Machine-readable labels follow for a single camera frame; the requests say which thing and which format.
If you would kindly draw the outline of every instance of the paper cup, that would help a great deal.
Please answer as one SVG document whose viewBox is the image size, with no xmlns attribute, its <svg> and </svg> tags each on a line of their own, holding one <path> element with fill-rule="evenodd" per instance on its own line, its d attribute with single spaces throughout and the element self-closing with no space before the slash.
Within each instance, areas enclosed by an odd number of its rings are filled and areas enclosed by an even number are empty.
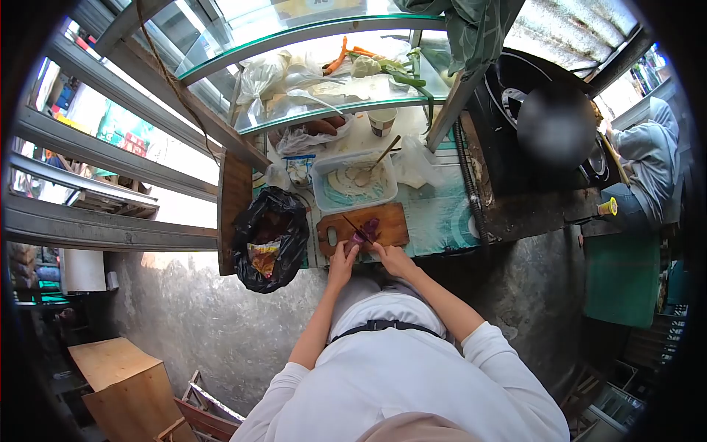
<svg viewBox="0 0 707 442">
<path fill-rule="evenodd" d="M 390 133 L 390 128 L 393 127 L 397 109 L 381 109 L 371 110 L 368 112 L 368 121 L 370 129 L 378 136 L 387 136 Z"/>
<path fill-rule="evenodd" d="M 599 215 L 614 215 L 619 213 L 619 206 L 617 204 L 617 201 L 614 197 L 612 197 L 609 201 L 605 202 L 604 204 L 600 204 L 597 206 L 597 213 Z"/>
</svg>

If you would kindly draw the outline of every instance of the corrugated metal roof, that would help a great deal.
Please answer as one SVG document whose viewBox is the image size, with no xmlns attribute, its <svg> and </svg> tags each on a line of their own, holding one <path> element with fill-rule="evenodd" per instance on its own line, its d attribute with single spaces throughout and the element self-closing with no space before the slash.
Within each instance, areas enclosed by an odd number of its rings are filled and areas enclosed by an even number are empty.
<svg viewBox="0 0 707 442">
<path fill-rule="evenodd" d="M 637 24 L 620 0 L 525 0 L 504 45 L 584 78 L 626 41 Z"/>
</svg>

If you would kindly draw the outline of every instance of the hand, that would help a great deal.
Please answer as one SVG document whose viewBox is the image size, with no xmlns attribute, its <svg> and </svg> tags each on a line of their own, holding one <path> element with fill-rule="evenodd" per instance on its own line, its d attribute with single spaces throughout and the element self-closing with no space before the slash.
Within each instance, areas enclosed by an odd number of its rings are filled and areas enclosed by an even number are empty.
<svg viewBox="0 0 707 442">
<path fill-rule="evenodd" d="M 394 277 L 409 280 L 410 276 L 418 269 L 415 263 L 412 262 L 410 257 L 406 255 L 405 251 L 400 247 L 393 245 L 383 247 L 378 243 L 373 243 L 373 248 L 378 252 L 380 261 L 383 263 L 385 269 Z"/>
<path fill-rule="evenodd" d="M 327 285 L 341 290 L 351 279 L 351 267 L 354 265 L 358 244 L 351 248 L 349 256 L 344 255 L 344 245 L 348 241 L 339 241 L 334 256 L 329 257 L 329 281 Z"/>
</svg>

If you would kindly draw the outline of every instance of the black garbage bag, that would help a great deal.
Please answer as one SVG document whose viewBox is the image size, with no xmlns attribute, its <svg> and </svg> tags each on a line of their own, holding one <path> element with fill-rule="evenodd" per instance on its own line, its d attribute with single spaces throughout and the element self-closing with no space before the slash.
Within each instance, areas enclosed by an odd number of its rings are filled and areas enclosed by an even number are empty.
<svg viewBox="0 0 707 442">
<path fill-rule="evenodd" d="M 292 194 L 279 187 L 262 190 L 248 210 L 235 219 L 233 236 L 233 266 L 238 278 L 249 290 L 270 293 L 292 281 L 307 252 L 309 225 L 307 209 Z M 277 244 L 278 252 L 271 265 L 271 274 L 262 272 L 262 261 L 251 260 L 254 244 Z"/>
</svg>

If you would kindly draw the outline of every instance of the knife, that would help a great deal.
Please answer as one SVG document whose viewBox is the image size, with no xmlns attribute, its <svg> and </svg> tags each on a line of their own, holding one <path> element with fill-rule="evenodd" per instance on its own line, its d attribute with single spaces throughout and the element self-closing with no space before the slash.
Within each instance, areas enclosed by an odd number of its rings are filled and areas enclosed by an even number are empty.
<svg viewBox="0 0 707 442">
<path fill-rule="evenodd" d="M 359 229 L 358 227 L 356 227 L 356 225 L 355 225 L 354 223 L 352 223 L 352 222 L 346 217 L 346 215 L 341 215 L 341 216 L 344 217 L 344 219 L 346 220 L 347 223 L 351 224 L 351 227 L 353 227 L 353 230 L 354 230 L 356 233 L 358 233 L 359 235 L 361 235 L 361 237 L 362 237 L 363 239 L 367 240 L 369 244 L 373 245 L 373 242 L 372 242 L 370 239 L 368 239 L 368 235 L 366 235 L 361 229 Z"/>
</svg>

